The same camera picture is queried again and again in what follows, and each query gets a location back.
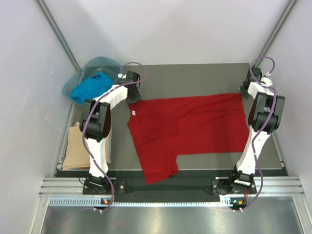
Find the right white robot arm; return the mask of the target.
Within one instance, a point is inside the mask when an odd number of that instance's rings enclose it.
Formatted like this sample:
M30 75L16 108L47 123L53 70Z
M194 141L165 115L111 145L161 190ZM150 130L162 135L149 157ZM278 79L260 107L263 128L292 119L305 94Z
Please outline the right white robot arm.
M229 190L234 194L252 188L262 148L281 123L286 99L276 94L269 75L263 76L260 68L250 66L247 77L240 86L244 96L253 98L253 105L248 117L249 136L245 149L227 181Z

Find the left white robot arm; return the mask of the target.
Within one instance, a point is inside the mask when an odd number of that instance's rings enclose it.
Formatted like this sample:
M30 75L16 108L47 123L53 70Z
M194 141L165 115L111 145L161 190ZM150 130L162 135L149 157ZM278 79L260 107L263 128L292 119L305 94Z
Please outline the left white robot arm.
M90 170L84 182L84 195L108 194L111 182L107 178L111 157L112 125L111 110L120 102L132 104L141 100L138 92L140 75L127 71L118 74L120 82L112 85L103 94L86 99L80 119L83 146L90 157Z

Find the red t-shirt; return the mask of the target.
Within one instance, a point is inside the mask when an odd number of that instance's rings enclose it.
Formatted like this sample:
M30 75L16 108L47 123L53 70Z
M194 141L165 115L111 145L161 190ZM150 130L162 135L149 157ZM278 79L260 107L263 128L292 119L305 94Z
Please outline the red t-shirt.
M179 155L240 153L249 130L237 93L141 100L128 128L147 184L178 173Z

